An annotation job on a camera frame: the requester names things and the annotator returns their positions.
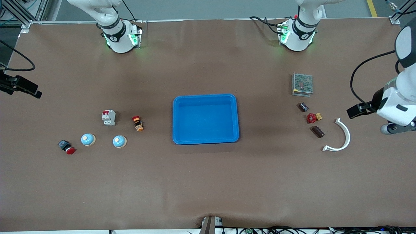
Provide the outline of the blue plastic tray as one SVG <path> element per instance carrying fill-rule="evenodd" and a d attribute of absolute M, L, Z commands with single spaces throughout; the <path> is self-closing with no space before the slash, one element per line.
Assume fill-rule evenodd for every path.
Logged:
<path fill-rule="evenodd" d="M 177 145 L 233 143 L 240 137 L 233 94 L 178 96 L 172 113 L 172 140 Z"/>

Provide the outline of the white curved pipe clamp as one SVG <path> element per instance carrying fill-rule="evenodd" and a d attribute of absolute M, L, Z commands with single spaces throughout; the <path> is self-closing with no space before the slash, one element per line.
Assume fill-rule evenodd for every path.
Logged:
<path fill-rule="evenodd" d="M 345 135 L 345 142 L 344 142 L 343 146 L 340 147 L 340 148 L 332 148 L 328 145 L 325 145 L 322 149 L 323 152 L 324 151 L 337 152 L 337 151 L 340 151 L 340 150 L 344 150 L 350 144 L 351 133 L 350 133 L 349 129 L 347 128 L 347 126 L 341 121 L 341 118 L 337 118 L 335 120 L 335 124 L 340 126 L 340 128 L 343 130 L 344 135 Z"/>

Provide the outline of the aluminium frame profile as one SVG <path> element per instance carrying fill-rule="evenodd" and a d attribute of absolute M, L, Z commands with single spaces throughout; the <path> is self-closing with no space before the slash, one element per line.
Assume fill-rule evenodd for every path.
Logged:
<path fill-rule="evenodd" d="M 404 3 L 400 6 L 395 4 L 394 1 L 395 0 L 385 0 L 385 3 L 393 13 L 389 16 L 392 25 L 399 25 L 402 16 L 416 12 L 416 0 L 404 0 Z"/>
<path fill-rule="evenodd" d="M 0 28 L 29 28 L 45 16 L 50 0 L 0 0 Z"/>

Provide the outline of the brown table cover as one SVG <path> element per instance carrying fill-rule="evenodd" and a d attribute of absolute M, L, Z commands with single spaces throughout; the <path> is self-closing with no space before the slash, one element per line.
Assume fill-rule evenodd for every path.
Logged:
<path fill-rule="evenodd" d="M 346 112 L 358 102 L 352 71 L 392 50 L 399 26 L 325 19 L 303 52 L 251 20 L 144 29 L 141 49 L 126 54 L 93 24 L 21 34 L 17 49 L 36 64 L 21 75 L 43 96 L 0 93 L 0 231 L 195 228 L 205 216 L 242 228 L 416 226 L 416 132 L 383 135 L 376 114 Z M 294 73 L 313 76 L 310 97 L 292 95 Z M 175 144 L 173 100 L 209 94 L 236 97 L 238 141 Z M 116 112 L 115 126 L 103 124 L 104 110 Z M 309 124 L 309 113 L 323 119 Z M 323 152 L 345 142 L 337 118 L 350 144 Z"/>

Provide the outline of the light blue call bell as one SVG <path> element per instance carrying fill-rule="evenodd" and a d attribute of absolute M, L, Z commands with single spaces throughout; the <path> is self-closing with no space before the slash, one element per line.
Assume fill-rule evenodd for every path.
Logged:
<path fill-rule="evenodd" d="M 123 135 L 117 135 L 113 138 L 112 144 L 116 148 L 123 148 L 127 144 L 127 139 Z"/>
<path fill-rule="evenodd" d="M 81 143 L 85 146 L 91 146 L 95 143 L 96 137 L 91 133 L 86 133 L 81 137 Z"/>

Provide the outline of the metal mesh power supply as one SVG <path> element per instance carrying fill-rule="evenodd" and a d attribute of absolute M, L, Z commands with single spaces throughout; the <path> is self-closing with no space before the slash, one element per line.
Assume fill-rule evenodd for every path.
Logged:
<path fill-rule="evenodd" d="M 294 73 L 292 75 L 292 95 L 310 97 L 313 94 L 313 76 Z"/>

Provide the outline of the white circuit breaker red switch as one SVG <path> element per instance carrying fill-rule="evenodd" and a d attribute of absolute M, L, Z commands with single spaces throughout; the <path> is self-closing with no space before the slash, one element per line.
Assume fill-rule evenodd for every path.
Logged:
<path fill-rule="evenodd" d="M 105 126 L 115 126 L 116 112 L 113 110 L 105 110 L 102 112 L 102 121 Z"/>

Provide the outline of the orange red button switch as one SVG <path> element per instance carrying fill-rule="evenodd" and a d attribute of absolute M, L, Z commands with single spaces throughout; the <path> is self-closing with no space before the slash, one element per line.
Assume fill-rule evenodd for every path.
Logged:
<path fill-rule="evenodd" d="M 144 128 L 143 128 L 143 122 L 141 121 L 141 117 L 140 116 L 133 116 L 132 118 L 132 121 L 134 122 L 134 127 L 135 127 L 135 130 L 136 131 L 143 131 L 144 130 Z"/>

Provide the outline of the red emergency stop button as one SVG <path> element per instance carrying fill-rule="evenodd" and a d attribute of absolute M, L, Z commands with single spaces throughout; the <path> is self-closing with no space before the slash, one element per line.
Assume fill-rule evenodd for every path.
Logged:
<path fill-rule="evenodd" d="M 67 141 L 61 140 L 58 143 L 58 146 L 61 148 L 61 150 L 65 151 L 66 154 L 71 155 L 74 154 L 76 149 Z"/>

